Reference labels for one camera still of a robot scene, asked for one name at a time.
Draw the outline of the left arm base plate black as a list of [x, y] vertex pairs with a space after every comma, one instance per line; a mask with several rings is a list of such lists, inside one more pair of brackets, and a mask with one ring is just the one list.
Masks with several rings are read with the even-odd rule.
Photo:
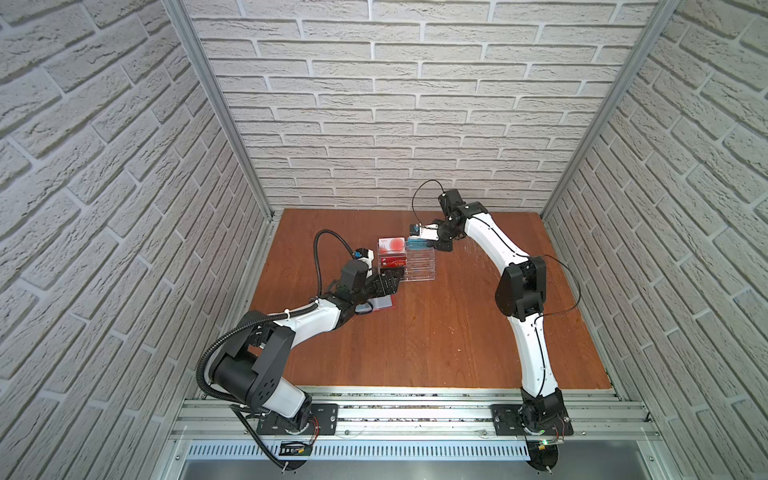
[[300, 409], [294, 417], [284, 417], [277, 412], [263, 414], [256, 432], [259, 435], [332, 436], [336, 432], [338, 417], [338, 404], [312, 403]]

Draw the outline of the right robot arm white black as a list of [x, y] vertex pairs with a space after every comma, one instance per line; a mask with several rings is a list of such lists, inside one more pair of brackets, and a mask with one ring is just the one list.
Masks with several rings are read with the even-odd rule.
[[444, 218], [423, 226], [420, 235], [441, 251], [450, 251], [455, 240], [468, 237], [499, 271], [494, 300], [513, 329], [522, 371], [520, 423], [532, 435], [550, 431], [553, 423], [567, 417], [567, 410], [543, 328], [546, 262], [514, 244], [481, 203], [465, 202], [458, 190], [442, 192], [438, 201]]

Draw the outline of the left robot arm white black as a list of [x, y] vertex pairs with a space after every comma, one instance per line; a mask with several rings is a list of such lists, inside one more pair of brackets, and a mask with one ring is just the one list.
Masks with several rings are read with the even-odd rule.
[[266, 410], [295, 431], [309, 423], [311, 395], [283, 377], [294, 347], [334, 331], [358, 314], [360, 306], [397, 292], [403, 267], [372, 270], [361, 259], [348, 261], [333, 288], [308, 305], [269, 315], [246, 313], [198, 360], [196, 381], [208, 396]]

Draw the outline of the clear acrylic card display stand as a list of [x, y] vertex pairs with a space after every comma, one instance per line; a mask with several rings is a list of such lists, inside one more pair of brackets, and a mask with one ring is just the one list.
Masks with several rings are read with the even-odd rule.
[[417, 237], [380, 238], [378, 267], [401, 273], [406, 282], [431, 281], [436, 277], [435, 250]]

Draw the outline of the red leather card wallet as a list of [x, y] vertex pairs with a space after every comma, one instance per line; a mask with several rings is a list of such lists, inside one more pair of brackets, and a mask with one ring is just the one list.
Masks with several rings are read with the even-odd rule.
[[356, 315], [368, 315], [370, 313], [391, 308], [393, 306], [393, 297], [386, 295], [382, 297], [366, 300], [355, 308]]

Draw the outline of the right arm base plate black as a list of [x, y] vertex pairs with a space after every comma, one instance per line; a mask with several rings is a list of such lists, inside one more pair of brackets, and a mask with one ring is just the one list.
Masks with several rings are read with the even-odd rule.
[[557, 436], [574, 434], [564, 405], [537, 409], [533, 404], [494, 404], [491, 419], [497, 436]]

